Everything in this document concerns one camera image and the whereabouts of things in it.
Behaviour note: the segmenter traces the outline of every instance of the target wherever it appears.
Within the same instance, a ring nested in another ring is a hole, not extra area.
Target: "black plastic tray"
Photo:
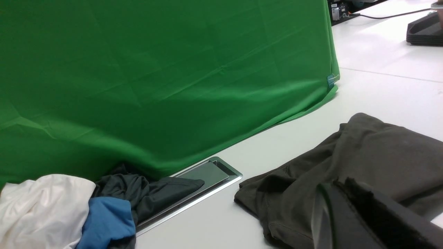
[[[412,45],[443,46],[443,29],[438,14],[435,12],[410,23],[406,41]]]

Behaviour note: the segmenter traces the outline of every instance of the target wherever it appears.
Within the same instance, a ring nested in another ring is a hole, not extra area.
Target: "green fabric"
[[[0,186],[174,173],[330,100],[325,0],[3,0]]]

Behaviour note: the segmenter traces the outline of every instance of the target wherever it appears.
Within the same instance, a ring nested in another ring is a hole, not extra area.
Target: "metal floor hatch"
[[[171,175],[171,177],[202,179],[205,181],[205,184],[194,193],[163,209],[150,219],[140,223],[136,227],[137,236],[144,234],[191,206],[239,181],[243,175],[219,157],[211,157],[207,161],[188,167]]]

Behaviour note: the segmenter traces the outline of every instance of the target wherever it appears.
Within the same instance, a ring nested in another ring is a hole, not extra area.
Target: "black cable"
[[[397,16],[404,16],[404,15],[409,15],[409,14],[414,14],[414,13],[418,13],[418,12],[422,12],[422,11],[428,11],[431,10],[430,8],[427,9],[421,9],[421,10],[416,10],[416,11],[412,11],[412,12],[407,12],[407,13],[403,13],[403,14],[398,14],[398,15],[393,15],[393,16],[385,16],[385,17],[373,17],[373,16],[366,16],[366,15],[362,15],[359,13],[351,13],[351,16],[363,16],[366,18],[370,18],[370,19],[386,19],[386,18],[391,18],[391,17],[397,17]]]

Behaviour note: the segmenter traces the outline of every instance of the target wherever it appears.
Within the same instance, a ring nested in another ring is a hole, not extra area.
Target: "white table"
[[[389,0],[362,13],[387,16],[428,8],[431,2]],[[443,48],[405,42],[407,24],[426,14],[381,21],[358,17],[334,26],[341,66],[337,96],[216,156],[247,179],[312,149],[358,112],[443,141]],[[258,220],[233,202],[237,190],[238,183],[140,235],[136,248],[272,248]]]

